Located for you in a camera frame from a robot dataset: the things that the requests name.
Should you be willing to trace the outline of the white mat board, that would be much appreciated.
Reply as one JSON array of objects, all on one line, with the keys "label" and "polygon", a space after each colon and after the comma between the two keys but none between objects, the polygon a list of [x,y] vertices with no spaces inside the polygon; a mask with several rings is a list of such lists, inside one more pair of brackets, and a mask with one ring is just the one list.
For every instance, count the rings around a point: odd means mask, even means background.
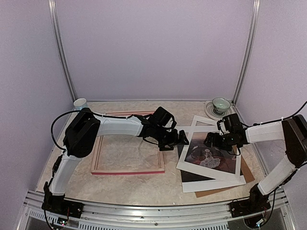
[{"label": "white mat board", "polygon": [[183,146],[177,169],[219,181],[240,181],[241,156],[238,151],[208,148],[203,143],[209,132],[219,133],[217,121],[195,115],[185,132],[189,145]]}]

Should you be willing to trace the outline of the pink wooden picture frame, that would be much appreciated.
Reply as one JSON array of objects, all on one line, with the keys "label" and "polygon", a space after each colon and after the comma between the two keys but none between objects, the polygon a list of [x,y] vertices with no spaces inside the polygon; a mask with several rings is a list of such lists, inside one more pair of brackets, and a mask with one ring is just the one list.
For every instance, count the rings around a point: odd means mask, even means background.
[{"label": "pink wooden picture frame", "polygon": [[159,148],[138,137],[142,130],[136,115],[153,111],[107,113],[93,148],[91,174],[135,175],[165,172],[164,156]]}]

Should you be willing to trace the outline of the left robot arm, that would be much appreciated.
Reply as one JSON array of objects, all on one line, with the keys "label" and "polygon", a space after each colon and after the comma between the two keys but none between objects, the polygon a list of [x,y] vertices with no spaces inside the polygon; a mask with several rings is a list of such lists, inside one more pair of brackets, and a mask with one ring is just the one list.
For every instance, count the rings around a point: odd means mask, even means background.
[{"label": "left robot arm", "polygon": [[67,209],[66,186],[79,162],[94,148],[97,137],[129,135],[155,139],[160,151],[188,145],[183,130],[178,131],[174,116],[162,107],[148,115],[111,116],[94,113],[88,107],[75,111],[76,116],[65,130],[62,154],[52,168],[52,177],[44,185],[43,209],[62,213]]}]

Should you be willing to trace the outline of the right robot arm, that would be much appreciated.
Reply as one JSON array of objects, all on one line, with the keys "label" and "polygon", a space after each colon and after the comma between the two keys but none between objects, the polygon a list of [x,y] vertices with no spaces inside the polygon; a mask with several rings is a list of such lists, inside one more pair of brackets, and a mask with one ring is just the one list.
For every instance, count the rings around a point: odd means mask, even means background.
[{"label": "right robot arm", "polygon": [[245,202],[248,212],[255,213],[268,196],[288,180],[307,162],[307,122],[303,115],[254,124],[245,127],[238,114],[230,114],[217,122],[218,132],[208,133],[204,145],[230,151],[247,144],[267,147],[280,155],[280,162],[249,193]]}]

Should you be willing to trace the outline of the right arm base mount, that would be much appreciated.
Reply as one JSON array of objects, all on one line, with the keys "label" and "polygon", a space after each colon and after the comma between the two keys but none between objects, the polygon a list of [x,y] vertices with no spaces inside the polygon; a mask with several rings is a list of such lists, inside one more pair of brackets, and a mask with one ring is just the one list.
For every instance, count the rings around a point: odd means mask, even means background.
[{"label": "right arm base mount", "polygon": [[244,199],[232,201],[229,207],[232,218],[237,218],[268,210],[271,208],[271,205],[269,201],[261,201],[254,204],[249,199]]}]

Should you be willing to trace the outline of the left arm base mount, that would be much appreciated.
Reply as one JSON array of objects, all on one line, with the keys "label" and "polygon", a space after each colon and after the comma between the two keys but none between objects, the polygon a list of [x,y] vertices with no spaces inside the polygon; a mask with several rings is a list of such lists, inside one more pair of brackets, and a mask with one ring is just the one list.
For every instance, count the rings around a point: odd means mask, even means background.
[{"label": "left arm base mount", "polygon": [[53,204],[48,204],[44,201],[42,204],[42,209],[45,211],[78,219],[81,218],[83,207],[83,203],[69,200],[63,200]]}]

